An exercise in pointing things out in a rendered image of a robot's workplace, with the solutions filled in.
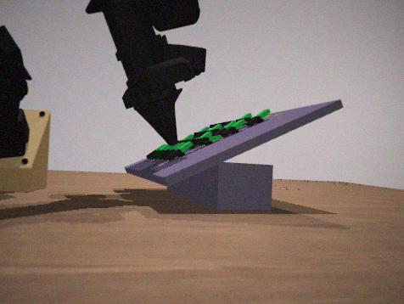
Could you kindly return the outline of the grey switch panel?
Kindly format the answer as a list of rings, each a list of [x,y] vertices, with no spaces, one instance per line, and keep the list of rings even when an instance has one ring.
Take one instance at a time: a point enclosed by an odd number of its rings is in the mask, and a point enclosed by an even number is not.
[[[217,210],[271,210],[273,165],[223,162],[342,109],[341,100],[204,127],[125,166],[134,176]],[[210,130],[209,130],[210,129]],[[208,131],[209,130],[209,131]]]

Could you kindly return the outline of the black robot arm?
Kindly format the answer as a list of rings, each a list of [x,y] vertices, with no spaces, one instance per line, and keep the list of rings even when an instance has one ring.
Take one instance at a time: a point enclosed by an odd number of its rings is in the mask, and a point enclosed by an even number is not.
[[[136,31],[172,29],[194,25],[200,14],[198,0],[91,0],[87,14],[103,12],[113,41]],[[206,49],[168,44],[160,45],[164,62],[179,57],[189,61],[194,74],[205,72]],[[20,101],[28,92],[31,77],[23,65],[20,49],[5,25],[0,26],[0,158],[25,154],[30,139]],[[20,153],[21,152],[21,153]]]

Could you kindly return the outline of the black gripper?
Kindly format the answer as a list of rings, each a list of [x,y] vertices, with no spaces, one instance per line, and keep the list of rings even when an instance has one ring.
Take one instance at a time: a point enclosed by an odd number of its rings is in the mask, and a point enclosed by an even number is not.
[[[128,89],[122,100],[133,107],[170,145],[177,141],[175,103],[182,92],[176,83],[195,78],[192,65],[182,57],[164,62],[161,34],[147,29],[128,34],[115,42],[118,61],[126,72]]]

